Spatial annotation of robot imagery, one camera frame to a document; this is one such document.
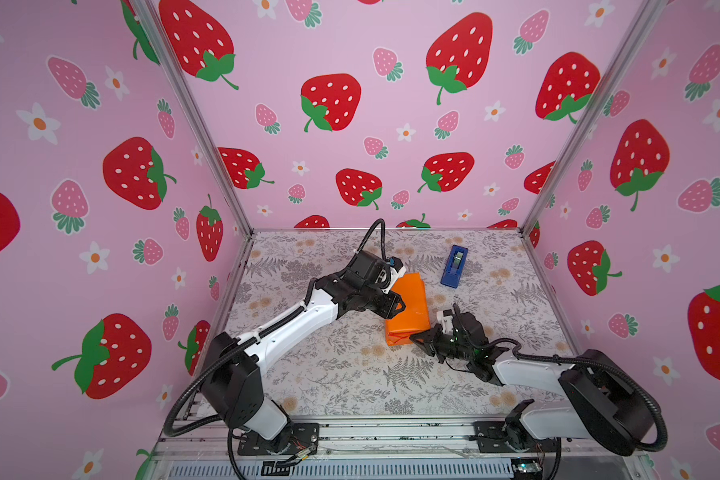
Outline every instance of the orange package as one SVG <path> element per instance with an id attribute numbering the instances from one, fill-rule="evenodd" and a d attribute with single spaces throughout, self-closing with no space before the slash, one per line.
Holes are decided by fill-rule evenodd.
<path id="1" fill-rule="evenodd" d="M 405 312 L 386 321 L 384 331 L 387 344 L 391 346 L 411 343 L 410 335 L 431 328 L 424 281 L 419 274 L 407 274 L 394 283 L 392 290 L 403 298 Z"/>

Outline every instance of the orange box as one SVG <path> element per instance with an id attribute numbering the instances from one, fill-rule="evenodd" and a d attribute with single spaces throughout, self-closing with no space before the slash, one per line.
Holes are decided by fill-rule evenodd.
<path id="1" fill-rule="evenodd" d="M 394 283 L 392 290 L 405 302 L 405 312 L 386 320 L 384 331 L 388 345 L 411 343 L 413 333 L 429 330 L 429 309 L 424 281 L 419 274 L 407 274 Z"/>

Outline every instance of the pink wallpaper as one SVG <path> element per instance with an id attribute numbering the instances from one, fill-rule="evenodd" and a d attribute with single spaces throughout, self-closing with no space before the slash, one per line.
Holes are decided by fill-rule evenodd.
<path id="1" fill-rule="evenodd" d="M 254 227 L 516 225 L 638 0 L 153 0 Z"/>
<path id="2" fill-rule="evenodd" d="M 540 219 L 584 349 L 661 404 L 665 480 L 720 478 L 720 0 L 668 5 Z"/>
<path id="3" fill-rule="evenodd" d="M 142 34 L 0 2 L 0 478 L 141 478 L 240 249 Z"/>

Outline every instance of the pink wall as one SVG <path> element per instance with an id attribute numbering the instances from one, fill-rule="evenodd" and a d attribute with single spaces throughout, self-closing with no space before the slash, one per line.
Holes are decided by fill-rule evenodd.
<path id="1" fill-rule="evenodd" d="M 607 68 L 641 4 L 154 3 L 214 141 L 230 149 L 230 160 L 242 161 L 228 166 L 259 228 L 289 228 L 312 215 L 330 226 L 363 226 L 379 216 L 398 224 L 422 214 L 438 227 L 522 223 L 537 198 L 526 187 L 538 191 L 540 184 L 532 182 L 546 178 L 544 166 L 556 159 L 573 126 L 564 115 L 544 117 L 555 111 L 558 95 L 574 95 L 573 106 L 566 102 L 562 110 L 586 103 L 574 100 L 594 90 L 597 72 Z M 455 79 L 439 71 L 450 65 L 459 69 Z M 433 67 L 431 78 L 427 67 Z M 344 85 L 347 90 L 339 90 Z M 438 105 L 440 86 L 447 90 Z M 306 112 L 317 118 L 307 133 Z M 328 124 L 332 131 L 321 129 Z M 515 145 L 522 151 L 507 159 Z M 424 186 L 423 167 L 440 172 L 449 158 L 458 168 L 430 179 L 442 191 Z M 407 194 L 396 197 L 402 191 Z M 393 201 L 403 208 L 395 209 Z M 508 215 L 499 214 L 502 206 Z"/>
<path id="2" fill-rule="evenodd" d="M 720 478 L 720 1 L 668 5 L 618 91 L 626 106 L 597 121 L 535 253 L 583 348 L 606 352 L 661 404 L 670 442 L 655 470 Z M 643 179 L 627 181 L 638 165 Z M 604 252 L 622 276 L 605 277 Z"/>
<path id="3" fill-rule="evenodd" d="M 0 478 L 136 477 L 146 459 L 137 451 L 152 449 L 171 397 L 190 380 L 177 343 L 212 319 L 210 278 L 223 291 L 240 249 L 165 74 L 141 47 L 134 59 L 134 41 L 120 2 L 0 2 Z M 52 60 L 49 71 L 49 56 L 77 67 Z M 95 110 L 80 100 L 86 83 Z M 176 178 L 163 202 L 152 148 Z M 51 198 L 59 186 L 61 204 Z M 196 235 L 208 194 L 223 226 L 213 261 Z M 144 263 L 135 261 L 140 239 L 162 256 L 147 241 Z M 186 273 L 178 286 L 177 269 Z M 166 322 L 166 341 L 172 304 L 178 320 Z"/>

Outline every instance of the strawberry wallpaper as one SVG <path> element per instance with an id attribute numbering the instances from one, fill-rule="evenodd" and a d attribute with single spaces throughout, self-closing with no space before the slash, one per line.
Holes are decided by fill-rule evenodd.
<path id="1" fill-rule="evenodd" d="M 641 4 L 152 1 L 258 228 L 522 223 Z"/>
<path id="2" fill-rule="evenodd" d="M 534 252 L 582 350 L 662 406 L 655 473 L 720 478 L 720 0 L 665 7 L 547 207 Z"/>
<path id="3" fill-rule="evenodd" d="M 0 2 L 0 478 L 144 478 L 241 244 L 130 4 Z"/>

